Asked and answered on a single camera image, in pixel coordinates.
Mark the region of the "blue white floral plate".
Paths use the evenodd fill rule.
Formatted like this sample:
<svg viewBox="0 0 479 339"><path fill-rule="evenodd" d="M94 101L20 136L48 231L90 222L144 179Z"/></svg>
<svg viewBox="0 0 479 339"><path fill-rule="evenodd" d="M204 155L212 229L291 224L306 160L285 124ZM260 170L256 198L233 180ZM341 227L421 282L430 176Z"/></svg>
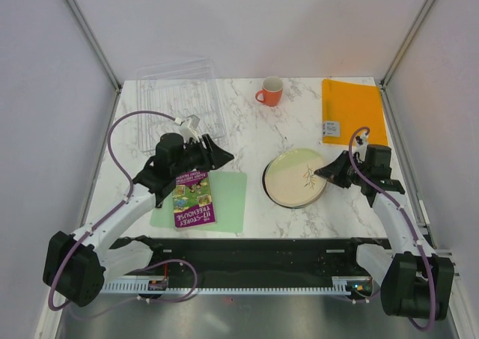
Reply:
<svg viewBox="0 0 479 339"><path fill-rule="evenodd" d="M288 209L304 208L317 201L326 190L326 181L307 168L298 178L296 169L274 171L272 162L262 173L263 190L273 203Z"/></svg>

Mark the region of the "cream green plate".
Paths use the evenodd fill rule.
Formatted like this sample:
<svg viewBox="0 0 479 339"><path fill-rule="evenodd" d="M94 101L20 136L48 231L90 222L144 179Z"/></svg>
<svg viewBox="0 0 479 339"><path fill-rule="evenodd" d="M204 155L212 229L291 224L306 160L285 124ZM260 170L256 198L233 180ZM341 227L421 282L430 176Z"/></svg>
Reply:
<svg viewBox="0 0 479 339"><path fill-rule="evenodd" d="M324 158L315 150L289 150L265 167L263 190L271 201L281 207L306 207L319 199L326 190L326 180L315 174L324 165Z"/></svg>

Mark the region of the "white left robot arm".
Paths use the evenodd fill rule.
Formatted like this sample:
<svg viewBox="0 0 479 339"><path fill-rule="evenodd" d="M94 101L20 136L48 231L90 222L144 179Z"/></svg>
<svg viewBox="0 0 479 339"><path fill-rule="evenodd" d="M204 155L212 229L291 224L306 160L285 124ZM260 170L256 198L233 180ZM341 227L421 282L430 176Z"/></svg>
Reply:
<svg viewBox="0 0 479 339"><path fill-rule="evenodd" d="M79 307L89 305L103 286L125 274L143 269L156 274L164 266L161 252L142 241L132 240L114 248L114 243L138 219L157 208L174 191L177 178L191 171L220 169L234 159L209 135L184 141L177 133L164 134L155 153L130 180L125 198L97 222L71 234L57 232L49 241L43 282L49 286L51 310L59 309L54 295Z"/></svg>

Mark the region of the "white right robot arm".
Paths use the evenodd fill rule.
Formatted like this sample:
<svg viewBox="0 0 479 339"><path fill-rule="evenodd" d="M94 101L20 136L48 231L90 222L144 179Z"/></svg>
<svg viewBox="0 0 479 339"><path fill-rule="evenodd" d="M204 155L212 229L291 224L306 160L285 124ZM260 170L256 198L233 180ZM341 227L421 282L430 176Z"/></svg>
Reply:
<svg viewBox="0 0 479 339"><path fill-rule="evenodd" d="M382 309L389 316L444 320L454 279L454 265L441 257L412 220L405 190L391 178L391 148L363 144L345 150L315 175L343 189L360 188L388 237L391 252L378 244L357 245L343 255L346 271L366 270L380 286Z"/></svg>

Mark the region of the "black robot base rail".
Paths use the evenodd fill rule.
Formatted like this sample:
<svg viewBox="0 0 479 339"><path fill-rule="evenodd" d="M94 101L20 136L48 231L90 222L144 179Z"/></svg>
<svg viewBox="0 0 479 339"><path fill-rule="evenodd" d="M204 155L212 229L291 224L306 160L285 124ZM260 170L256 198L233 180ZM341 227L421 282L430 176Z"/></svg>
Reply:
<svg viewBox="0 0 479 339"><path fill-rule="evenodd" d="M152 268L150 275L166 274L174 284L190 287L320 287L331 277L366 276L356 263L361 244L390 249L386 239L160 239L146 236L117 239L119 249L130 243L148 245L150 265L163 260L182 259L193 269L177 263L167 269Z"/></svg>

